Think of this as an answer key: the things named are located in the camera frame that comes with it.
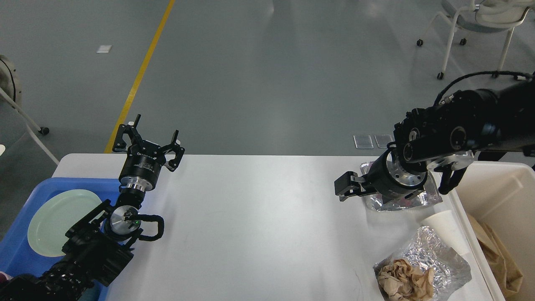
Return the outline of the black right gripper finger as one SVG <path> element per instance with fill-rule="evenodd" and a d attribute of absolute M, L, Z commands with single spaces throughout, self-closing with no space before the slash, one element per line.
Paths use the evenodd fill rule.
<path fill-rule="evenodd" d="M 363 184 L 366 179 L 353 171 L 347 171 L 334 181 L 334 193 L 340 202 L 352 196 L 364 196 L 367 193 Z"/>

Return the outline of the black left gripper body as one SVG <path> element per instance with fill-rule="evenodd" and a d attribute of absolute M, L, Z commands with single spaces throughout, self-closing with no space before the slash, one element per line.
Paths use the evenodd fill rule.
<path fill-rule="evenodd" d="M 143 192 L 156 187 L 162 165 L 166 157 L 158 152 L 158 145 L 131 145 L 127 149 L 127 158 L 119 174 L 122 186 L 141 187 Z"/>

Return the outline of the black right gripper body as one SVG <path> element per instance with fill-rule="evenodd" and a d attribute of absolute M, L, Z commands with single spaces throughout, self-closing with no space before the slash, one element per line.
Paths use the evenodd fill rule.
<path fill-rule="evenodd" d="M 423 192 L 428 179 L 426 172 L 403 167 L 393 150 L 387 150 L 363 175 L 363 192 L 366 195 L 381 194 L 389 200 L 413 199 Z"/>

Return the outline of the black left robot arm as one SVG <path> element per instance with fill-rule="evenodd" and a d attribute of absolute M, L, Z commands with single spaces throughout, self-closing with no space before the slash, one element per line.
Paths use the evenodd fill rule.
<path fill-rule="evenodd" d="M 143 139 L 137 130 L 140 118 L 117 127 L 112 151 L 125 153 L 126 160 L 115 203 L 99 202 L 66 230 L 63 258 L 41 276 L 25 273 L 2 283 L 2 301 L 78 301 L 95 282 L 109 286 L 117 278 L 132 261 L 135 242 L 162 238 L 163 217 L 141 214 L 140 209 L 162 168 L 178 169 L 185 149 L 179 130 L 166 145 Z"/>

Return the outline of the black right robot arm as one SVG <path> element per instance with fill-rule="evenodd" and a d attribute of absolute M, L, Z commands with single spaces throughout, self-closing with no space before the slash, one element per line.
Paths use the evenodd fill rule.
<path fill-rule="evenodd" d="M 413 199 L 424 190 L 428 172 L 442 173 L 438 191 L 447 194 L 459 185 L 475 152 L 521 152 L 534 156 L 534 74 L 489 71 L 492 76 L 519 77 L 501 90 L 480 88 L 446 95 L 453 80 L 432 106 L 408 111 L 394 125 L 387 144 L 369 171 L 347 171 L 334 181 L 334 193 L 343 202 L 352 196 L 380 194 L 388 201 Z"/>

